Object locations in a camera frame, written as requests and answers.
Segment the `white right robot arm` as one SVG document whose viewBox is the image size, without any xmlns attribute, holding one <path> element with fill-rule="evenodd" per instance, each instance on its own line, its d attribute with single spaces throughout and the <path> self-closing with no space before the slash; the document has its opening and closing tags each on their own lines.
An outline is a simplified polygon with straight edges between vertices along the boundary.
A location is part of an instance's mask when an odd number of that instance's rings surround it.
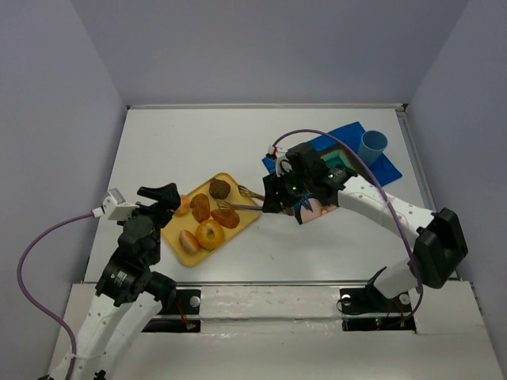
<svg viewBox="0 0 507 380">
<path fill-rule="evenodd" d="M 402 239 L 407 259 L 383 267 L 354 295 L 360 313 L 379 310 L 412 289 L 440 289 L 468 254 L 458 215 L 416 207 L 379 190 L 347 165 L 329 166 L 308 142 L 282 151 L 271 146 L 266 157 L 275 169 L 263 179 L 262 210 L 279 214 L 313 196 L 322 206 L 353 211 Z"/>
</svg>

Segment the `dark brown bread roll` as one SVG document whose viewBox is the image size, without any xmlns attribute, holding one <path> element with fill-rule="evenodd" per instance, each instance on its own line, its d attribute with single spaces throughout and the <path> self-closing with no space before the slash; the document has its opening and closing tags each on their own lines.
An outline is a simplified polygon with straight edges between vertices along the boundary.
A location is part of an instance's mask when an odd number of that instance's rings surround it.
<svg viewBox="0 0 507 380">
<path fill-rule="evenodd" d="M 231 192 L 231 185 L 224 180 L 212 178 L 209 183 L 208 192 L 213 199 L 225 200 Z"/>
</svg>

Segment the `metal tongs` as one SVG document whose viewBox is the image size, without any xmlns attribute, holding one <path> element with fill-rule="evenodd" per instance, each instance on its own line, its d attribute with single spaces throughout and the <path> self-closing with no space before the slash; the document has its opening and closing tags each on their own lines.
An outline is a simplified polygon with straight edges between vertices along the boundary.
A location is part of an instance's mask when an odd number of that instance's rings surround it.
<svg viewBox="0 0 507 380">
<path fill-rule="evenodd" d="M 260 200 L 261 202 L 265 201 L 265 197 L 261 194 L 253 192 L 249 190 L 247 187 L 238 185 L 239 195 L 248 200 Z M 228 210 L 228 211 L 262 211 L 262 205 L 255 203 L 231 203 L 224 199 L 216 200 L 217 206 L 220 210 Z"/>
</svg>

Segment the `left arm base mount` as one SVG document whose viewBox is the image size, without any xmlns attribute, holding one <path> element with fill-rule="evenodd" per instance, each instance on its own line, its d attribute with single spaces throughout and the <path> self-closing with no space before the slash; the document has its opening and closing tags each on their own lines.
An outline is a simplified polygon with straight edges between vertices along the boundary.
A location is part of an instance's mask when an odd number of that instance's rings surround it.
<svg viewBox="0 0 507 380">
<path fill-rule="evenodd" d="M 144 327 L 144 333 L 199 333 L 201 290 L 177 289 L 170 306 L 164 306 Z"/>
</svg>

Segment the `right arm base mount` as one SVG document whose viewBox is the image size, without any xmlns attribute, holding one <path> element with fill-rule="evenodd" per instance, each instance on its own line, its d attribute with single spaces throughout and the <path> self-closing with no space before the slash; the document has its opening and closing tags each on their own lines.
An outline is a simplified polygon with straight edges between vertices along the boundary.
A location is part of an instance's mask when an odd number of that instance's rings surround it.
<svg viewBox="0 0 507 380">
<path fill-rule="evenodd" d="M 375 295 L 371 300 L 363 287 L 346 287 L 340 289 L 336 307 L 342 315 L 344 332 L 415 332 L 417 329 L 407 292 L 393 299 Z"/>
</svg>

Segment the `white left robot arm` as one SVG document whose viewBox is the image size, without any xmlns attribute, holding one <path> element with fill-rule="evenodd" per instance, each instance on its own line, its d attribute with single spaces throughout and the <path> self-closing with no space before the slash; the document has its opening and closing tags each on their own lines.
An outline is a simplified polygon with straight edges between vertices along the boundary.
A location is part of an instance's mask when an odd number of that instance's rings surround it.
<svg viewBox="0 0 507 380">
<path fill-rule="evenodd" d="M 177 186 L 141 187 L 137 194 L 153 204 L 129 203 L 112 188 L 92 211 L 95 218 L 116 222 L 122 232 L 75 342 L 49 379 L 113 378 L 134 339 L 176 298 L 176 282 L 151 266 L 160 261 L 161 230 L 181 205 Z"/>
</svg>

